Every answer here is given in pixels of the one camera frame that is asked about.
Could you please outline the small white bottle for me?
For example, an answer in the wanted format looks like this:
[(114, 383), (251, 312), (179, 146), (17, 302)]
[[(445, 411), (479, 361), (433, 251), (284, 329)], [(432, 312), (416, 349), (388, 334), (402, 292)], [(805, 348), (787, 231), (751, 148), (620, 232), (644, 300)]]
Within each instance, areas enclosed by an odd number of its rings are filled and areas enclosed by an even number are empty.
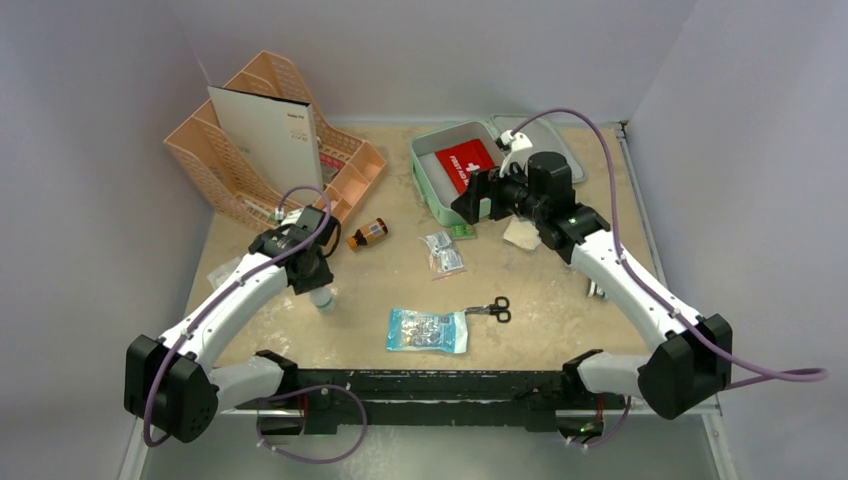
[(329, 314), (336, 307), (336, 294), (327, 286), (313, 289), (308, 293), (308, 295), (313, 306), (321, 314)]

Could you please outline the white gauze bag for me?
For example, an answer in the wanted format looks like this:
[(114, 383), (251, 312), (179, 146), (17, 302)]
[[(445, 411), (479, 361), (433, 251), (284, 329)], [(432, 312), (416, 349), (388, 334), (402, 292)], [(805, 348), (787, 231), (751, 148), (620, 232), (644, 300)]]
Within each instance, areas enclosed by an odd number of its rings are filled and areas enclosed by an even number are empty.
[(502, 238), (507, 243), (526, 251), (535, 251), (541, 244), (535, 225), (516, 216), (510, 219)]

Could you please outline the red first aid pouch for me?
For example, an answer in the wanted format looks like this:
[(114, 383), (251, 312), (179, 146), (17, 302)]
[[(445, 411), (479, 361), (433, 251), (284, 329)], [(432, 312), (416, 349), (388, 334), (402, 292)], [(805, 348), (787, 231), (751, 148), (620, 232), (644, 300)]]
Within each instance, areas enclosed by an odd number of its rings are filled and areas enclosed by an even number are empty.
[(435, 155), (458, 194), (466, 191), (474, 171), (495, 167), (491, 155), (480, 139), (439, 150)]

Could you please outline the brown medicine bottle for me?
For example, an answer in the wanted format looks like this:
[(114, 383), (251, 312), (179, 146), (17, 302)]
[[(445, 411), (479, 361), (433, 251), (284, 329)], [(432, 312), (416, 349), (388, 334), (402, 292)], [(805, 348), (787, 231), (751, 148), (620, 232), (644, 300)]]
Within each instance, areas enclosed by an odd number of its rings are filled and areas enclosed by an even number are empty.
[(382, 218), (376, 218), (372, 222), (358, 228), (353, 235), (347, 239), (347, 244), (352, 250), (373, 245), (382, 241), (389, 233), (387, 224)]

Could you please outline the clear bag of pads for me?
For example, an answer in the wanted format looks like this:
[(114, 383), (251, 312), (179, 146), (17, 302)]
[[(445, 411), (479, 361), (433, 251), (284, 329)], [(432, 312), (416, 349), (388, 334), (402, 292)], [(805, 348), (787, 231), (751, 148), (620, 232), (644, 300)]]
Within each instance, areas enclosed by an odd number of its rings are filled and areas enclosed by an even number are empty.
[(428, 264), (434, 279), (462, 273), (465, 263), (446, 231), (427, 234), (423, 242), (428, 249)]

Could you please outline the blue gauze packet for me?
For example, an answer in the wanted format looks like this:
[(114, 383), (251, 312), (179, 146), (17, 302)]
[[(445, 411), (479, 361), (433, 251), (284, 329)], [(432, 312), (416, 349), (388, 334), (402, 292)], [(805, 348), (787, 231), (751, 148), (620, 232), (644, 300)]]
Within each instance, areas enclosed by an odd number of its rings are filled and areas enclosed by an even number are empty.
[(389, 318), (386, 349), (438, 351), (464, 354), (468, 345), (468, 326), (464, 312), (427, 313), (393, 309)]

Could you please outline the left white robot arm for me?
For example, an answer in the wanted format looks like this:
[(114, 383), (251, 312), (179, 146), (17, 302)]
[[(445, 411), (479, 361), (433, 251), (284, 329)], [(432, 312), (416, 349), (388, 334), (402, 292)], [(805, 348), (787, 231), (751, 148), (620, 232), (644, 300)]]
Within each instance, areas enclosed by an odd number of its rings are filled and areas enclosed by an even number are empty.
[(258, 234), (233, 273), (199, 307), (157, 337), (140, 335), (125, 357), (124, 408), (143, 422), (150, 447), (173, 438), (197, 439), (223, 410), (262, 398), (284, 409), (298, 382), (278, 354), (258, 353), (234, 367), (217, 367), (224, 349), (268, 302), (287, 289), (296, 295), (326, 289), (334, 276), (326, 248), (340, 221), (307, 206)]

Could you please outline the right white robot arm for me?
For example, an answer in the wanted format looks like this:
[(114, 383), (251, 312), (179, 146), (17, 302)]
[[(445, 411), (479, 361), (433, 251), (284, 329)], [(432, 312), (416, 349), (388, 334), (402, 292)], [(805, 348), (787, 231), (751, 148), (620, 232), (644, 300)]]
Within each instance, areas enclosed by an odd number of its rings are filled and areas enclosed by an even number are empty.
[(600, 393), (640, 398), (660, 417), (675, 419), (724, 390), (733, 330), (719, 314), (709, 317), (677, 299), (615, 240), (610, 224), (576, 199), (564, 156), (533, 154), (525, 168), (474, 170), (451, 207), (467, 223), (515, 215), (531, 221), (542, 243), (594, 281), (625, 314), (650, 350), (647, 356), (585, 354), (564, 376), (561, 392), (576, 407)]

